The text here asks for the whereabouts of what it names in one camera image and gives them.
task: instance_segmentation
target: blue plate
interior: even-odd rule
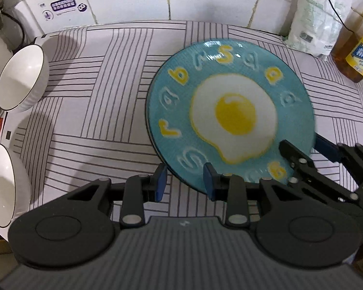
[[[196,43],[166,61],[148,92],[146,122],[169,170],[204,193],[208,161],[221,174],[285,183],[293,171],[279,142],[309,155],[315,139],[297,75],[271,52],[233,39]]]

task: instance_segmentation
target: egg yolk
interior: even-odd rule
[[[256,109],[240,94],[224,94],[217,102],[215,116],[219,124],[233,135],[251,132],[256,124]]]

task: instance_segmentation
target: cooking oil bottle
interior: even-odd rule
[[[363,79],[363,23],[333,59],[339,71],[354,83]]]

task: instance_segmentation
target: ribbed gray surface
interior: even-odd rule
[[[356,290],[363,279],[349,266],[305,271],[274,262],[250,236],[216,217],[152,217],[123,231],[109,251],[81,267],[38,271],[18,266],[5,290]]]

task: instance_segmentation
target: table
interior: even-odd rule
[[[212,38],[246,40],[271,51],[304,83],[316,131],[330,141],[363,145],[363,82],[354,84],[331,58],[321,61],[293,51],[279,36],[243,27],[184,21],[96,25],[38,37],[50,62],[46,92],[32,109],[7,114],[1,143],[24,162],[32,184],[30,209],[99,177],[122,182],[152,173],[160,159],[145,127],[145,98],[159,67],[174,53]],[[321,173],[354,191],[346,169],[316,151]],[[121,202],[114,203],[118,220]],[[225,203],[211,202],[168,174],[163,200],[145,203],[152,215],[223,218]],[[250,207],[257,214],[256,206]],[[7,228],[0,234],[7,239]]]

